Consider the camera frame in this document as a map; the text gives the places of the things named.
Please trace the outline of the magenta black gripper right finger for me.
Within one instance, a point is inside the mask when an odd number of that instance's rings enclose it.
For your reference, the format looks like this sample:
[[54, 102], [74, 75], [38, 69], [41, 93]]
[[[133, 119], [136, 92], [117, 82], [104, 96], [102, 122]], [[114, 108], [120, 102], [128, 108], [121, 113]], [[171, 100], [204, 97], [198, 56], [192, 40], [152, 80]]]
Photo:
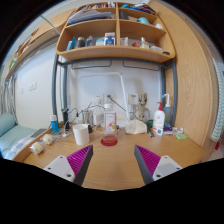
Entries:
[[135, 146], [134, 155], [145, 184], [150, 184], [182, 169], [168, 155], [158, 156], [139, 145]]

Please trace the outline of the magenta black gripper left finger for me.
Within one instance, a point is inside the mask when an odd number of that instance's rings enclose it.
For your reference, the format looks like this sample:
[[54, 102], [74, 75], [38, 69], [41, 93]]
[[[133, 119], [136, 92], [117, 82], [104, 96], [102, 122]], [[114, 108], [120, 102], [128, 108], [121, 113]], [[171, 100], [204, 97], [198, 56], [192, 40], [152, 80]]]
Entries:
[[69, 156], [59, 155], [44, 170], [81, 186], [93, 156], [93, 146], [86, 146]]

